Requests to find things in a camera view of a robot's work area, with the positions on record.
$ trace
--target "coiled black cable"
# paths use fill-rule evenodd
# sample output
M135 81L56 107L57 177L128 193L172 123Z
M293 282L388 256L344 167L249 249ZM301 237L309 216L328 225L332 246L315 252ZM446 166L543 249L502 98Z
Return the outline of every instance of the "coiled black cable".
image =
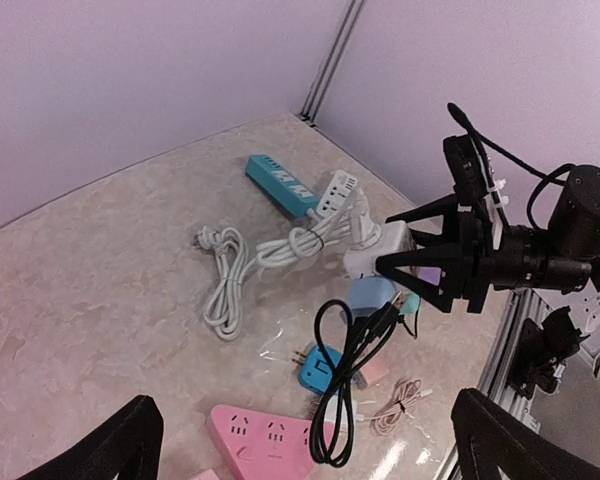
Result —
M316 463L326 463L335 468L344 467L353 453L353 438L355 433L355 419L351 401L351 380L353 375L371 360L384 345L389 341L396 326L401 322L400 308L404 304L404 297L398 295L393 302L387 302L383 307L376 310L369 317L354 320L349 306L342 300L329 300L320 307L316 314L314 333L316 343L320 352L327 361L332 371L331 383L325 394L320 398L316 413L311 422L309 433L309 450L311 457ZM320 327L322 318L331 307L339 307L345 313L347 322L347 333L345 336L342 358L338 365L334 365L327 353ZM365 350L376 340L379 341L366 355ZM334 433L330 440L325 434L325 414L329 400L338 396L336 410L336 423ZM344 415L347 418L347 438L344 446L336 453L336 446L340 436L340 427Z

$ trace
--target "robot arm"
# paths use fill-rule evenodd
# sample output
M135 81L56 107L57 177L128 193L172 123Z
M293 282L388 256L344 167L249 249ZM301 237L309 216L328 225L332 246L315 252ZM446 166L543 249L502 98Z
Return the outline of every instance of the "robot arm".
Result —
M567 164L549 175L538 172L543 178L527 208L533 226L511 226L491 177L482 146L485 137L458 107L450 104L449 111L468 132L443 142L454 193L387 219L408 224L441 215L442 232L412 230L421 248L378 257L377 271L443 312L463 298L469 301L469 312L480 313L489 285L498 290L532 287L566 294L582 290L591 279L600 291L600 168ZM567 179L558 180L565 173ZM542 229L533 220L531 207L549 183L562 185L563 190L548 227ZM490 206L497 215L489 215ZM498 222L501 238L494 237ZM426 282L404 267L439 268L440 281Z

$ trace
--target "teal power strip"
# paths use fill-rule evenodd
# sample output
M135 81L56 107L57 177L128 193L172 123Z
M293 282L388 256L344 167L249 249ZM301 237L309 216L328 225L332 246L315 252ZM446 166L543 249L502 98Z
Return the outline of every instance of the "teal power strip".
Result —
M268 155L251 155L245 173L294 217L304 217L320 202L319 196Z

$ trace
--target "marble floor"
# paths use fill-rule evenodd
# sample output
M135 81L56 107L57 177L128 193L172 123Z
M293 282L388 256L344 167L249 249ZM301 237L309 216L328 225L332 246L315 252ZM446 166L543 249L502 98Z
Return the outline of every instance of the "marble floor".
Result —
M232 478L204 426L216 404L307 416L312 397L290 358L312 342L317 308L346 296L341 252L252 278L244 331L233 343L218 340L201 318L216 272L213 258L191 247L195 228L235 225L252 245L289 229L244 176L255 153L279 160L315 191L338 168L354 174L377 219L411 207L285 114L139 163L2 228L0 480L66 450L140 393L154 397L165 420L163 480L207 468ZM433 394L391 437L360 425L350 464L320 467L312 478L433 478L453 443L451 406L461 388L478 382L506 299L491 292L479 316L462 304L449 315L425 305L420 338L398 331L386 347L390 378L354 396L371 414L402 377L421 378ZM341 322L328 329L327 341L337 345Z

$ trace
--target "power cord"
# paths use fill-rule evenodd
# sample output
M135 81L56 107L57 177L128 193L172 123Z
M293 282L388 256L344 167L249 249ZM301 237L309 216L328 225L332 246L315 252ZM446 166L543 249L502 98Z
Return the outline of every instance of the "power cord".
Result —
M407 325L407 321L405 320L405 315L403 315L401 318L401 320L398 320L402 326L405 328L405 330L407 331L407 333L409 335L411 335L413 337L414 340L418 339L418 317L420 316L420 308L418 308L418 310L416 310L416 313L414 314L413 317L413 330L411 330L409 328L409 325Z
M365 421L371 421L371 428L378 435L392 434L409 407L433 393L433 390L420 391L421 385L421 380L400 380L389 403L373 417L366 417Z
M314 222L311 228L295 227L287 238L264 242L256 247L256 263L260 268L282 268L302 258L310 258L324 248L337 245L351 233L349 212L355 200L352 192L342 207L332 215L321 218L313 210L307 216Z
M261 270L283 268L302 258L320 253L337 245L351 233L350 212L354 202L364 200L360 191L351 192L343 205L326 218L313 210L307 215L313 227L291 229L287 238L264 242L256 247L255 258L249 260L249 246L243 235L233 227L218 232L208 226L196 233L193 245L215 256L218 285L204 304L203 318L216 335L227 342L235 340L242 331L242 286L248 275Z
M560 175L564 175L565 173L569 173L571 169L575 167L573 163L565 163L564 165L560 165L553 172L547 175L547 178L540 180L540 183L533 189L531 195L529 196L529 201L527 201L527 218L529 219L529 223L536 230L540 230L540 227L536 223L535 218L533 218L533 204L535 203L538 195L542 193L542 191L551 183L552 180L555 180Z
M457 107L457 105L455 107L460 112L462 112L462 110L460 110L460 108ZM463 121L462 117L456 118L456 115L454 113L452 113L451 115L453 116L453 119L461 127L465 128L464 121ZM531 165L529 165L525 161L523 161L520 158L516 157L513 153L508 152L507 150L505 150L504 148L502 148L500 145L498 145L496 142L494 142L493 140L488 139L487 137L485 137L484 135L482 135L482 133L480 133L477 130L475 130L475 128L474 128L474 132L478 135L478 138L480 139L480 141L482 141L482 143L484 143L485 145L487 145L489 148L495 150L496 152L498 152L500 155L502 155L503 157L507 158L508 160L511 160L513 163L515 163L519 167L523 168L524 170L526 170L527 172L529 172L531 175L535 175L536 177L538 177L540 179L543 179L543 180L548 180L550 183L553 183L554 185L559 185L561 187L563 187L565 185L564 180L558 180L557 178L549 178L549 175L547 175L544 172L541 172L537 168L532 167Z
M309 451L316 463L326 463L332 467L341 468L351 458L355 431L355 411L351 398L352 377L389 341L399 323L401 317L400 309L406 302L406 298L405 293L399 293L391 302L385 303L370 316L360 318L355 322L351 309L342 300L329 300L318 310L315 318L314 334L318 348L332 371L332 378L325 394L320 398L315 415L311 421ZM342 358L337 366L333 364L326 351L320 331L322 318L327 310L335 306L344 312L347 322L347 333L342 350ZM378 340L377 343L365 355L365 350L376 340ZM325 417L329 408L329 402L335 395L337 395L338 402L335 428L331 441L327 443L324 431ZM348 427L346 430L347 438L340 452L336 454L336 446L342 433L343 409Z
M487 183L487 190L491 192L491 199L493 200L493 204L496 207L503 228L505 229L505 231L509 231L509 220L507 219L507 215L504 211L504 203L500 198L499 186L496 185L496 183L493 180L493 176L491 175L492 169L491 165L489 164L489 157L487 155L486 150L484 149L484 145L482 144L480 134L469 120L469 117L467 117L467 115L455 103L448 103L447 110L449 111L453 119L458 123L458 125L464 128L471 137L476 151L478 152L478 157L480 157L480 161L482 163L482 173Z
M220 280L204 304L202 315L216 335L224 341L235 340L242 330L242 284L255 264L249 261L249 246L233 227L218 232L207 226L196 234L194 246L212 250Z

